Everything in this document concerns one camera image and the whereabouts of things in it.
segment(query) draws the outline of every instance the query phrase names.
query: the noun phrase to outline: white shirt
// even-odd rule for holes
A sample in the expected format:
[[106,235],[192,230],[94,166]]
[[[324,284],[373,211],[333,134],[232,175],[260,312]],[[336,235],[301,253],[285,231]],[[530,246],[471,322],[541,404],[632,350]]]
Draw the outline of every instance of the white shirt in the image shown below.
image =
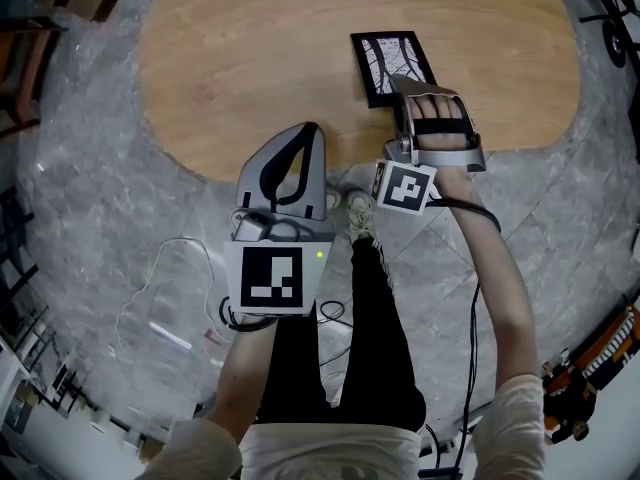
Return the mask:
[[[539,378],[506,382],[474,429],[477,480],[542,480],[543,391]],[[240,449],[208,420],[176,425],[138,480],[224,480],[243,466],[247,480],[417,478],[420,436],[381,425],[253,425]]]

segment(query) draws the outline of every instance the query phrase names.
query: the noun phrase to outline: white sleeve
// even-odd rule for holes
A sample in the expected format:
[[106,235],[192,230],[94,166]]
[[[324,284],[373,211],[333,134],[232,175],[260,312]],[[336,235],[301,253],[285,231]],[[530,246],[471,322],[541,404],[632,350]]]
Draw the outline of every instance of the white sleeve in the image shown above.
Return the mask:
[[169,442],[136,480],[227,480],[241,464],[231,434],[197,418],[175,426]]
[[520,375],[498,389],[473,431],[475,480],[543,480],[544,393],[535,375]]

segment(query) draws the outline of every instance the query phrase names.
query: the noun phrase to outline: gray tile floor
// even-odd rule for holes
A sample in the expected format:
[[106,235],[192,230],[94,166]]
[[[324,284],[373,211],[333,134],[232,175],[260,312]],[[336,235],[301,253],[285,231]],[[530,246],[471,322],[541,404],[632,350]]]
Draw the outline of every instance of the gray tile floor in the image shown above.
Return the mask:
[[[91,371],[86,391],[116,417],[161,437],[162,427],[189,417],[194,404],[213,392],[228,349],[215,334],[215,342],[203,337],[211,325],[203,312],[209,270],[202,251],[191,243],[167,245],[149,287],[120,318],[121,339],[116,317],[151,274],[160,245],[187,236],[201,240],[211,255],[215,281],[207,311],[221,328],[221,247],[235,189],[193,176],[154,142],[142,111],[137,61],[151,1],[120,0],[105,24],[53,12],[70,30],[49,69],[43,123],[2,146],[0,182],[15,173],[36,214],[29,251],[41,271],[33,285]],[[529,288],[541,360],[583,339],[640,274],[630,258],[640,173],[626,116],[635,76],[628,65],[618,69],[610,62],[599,23],[577,23],[577,17],[597,11],[598,3],[564,1],[582,75],[575,120],[555,146],[495,153],[488,172],[476,177]],[[6,12],[48,11],[34,8],[31,0],[11,0]],[[372,166],[354,166],[330,173],[330,179],[367,186],[372,175]],[[340,226],[344,215],[332,219]],[[460,417],[465,395],[475,285],[469,253],[448,210],[429,210],[422,218],[378,211],[376,225],[428,421],[441,431]],[[340,236],[318,297],[346,303],[347,318],[349,255]],[[480,306],[474,406],[492,397],[495,360],[490,323]],[[192,350],[158,337],[149,321],[191,343]],[[321,359],[328,359],[348,344],[349,334],[342,326],[324,325],[320,342]],[[344,356],[324,367],[323,376],[346,365]],[[381,369],[372,383],[384,382]]]

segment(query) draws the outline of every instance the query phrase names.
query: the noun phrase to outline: black pants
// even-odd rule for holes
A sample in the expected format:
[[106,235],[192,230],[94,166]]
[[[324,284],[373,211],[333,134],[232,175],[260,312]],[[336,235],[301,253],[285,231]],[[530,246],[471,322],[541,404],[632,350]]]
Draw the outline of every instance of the black pants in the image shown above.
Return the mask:
[[407,339],[382,250],[371,238],[353,244],[353,336],[340,406],[331,408],[320,379],[315,307],[283,318],[256,423],[363,423],[419,430],[426,404],[415,386]]

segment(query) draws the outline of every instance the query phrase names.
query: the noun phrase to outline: wooden table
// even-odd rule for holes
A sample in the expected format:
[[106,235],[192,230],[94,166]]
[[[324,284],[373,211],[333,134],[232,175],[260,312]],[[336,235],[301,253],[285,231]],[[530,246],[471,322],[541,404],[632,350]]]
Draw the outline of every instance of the wooden table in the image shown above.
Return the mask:
[[269,138],[303,121],[327,167],[373,162],[392,138],[370,110],[349,35],[414,31],[458,91],[486,150],[541,148],[571,123],[579,72],[561,0],[156,0],[142,30],[145,114],[187,168],[237,180]]

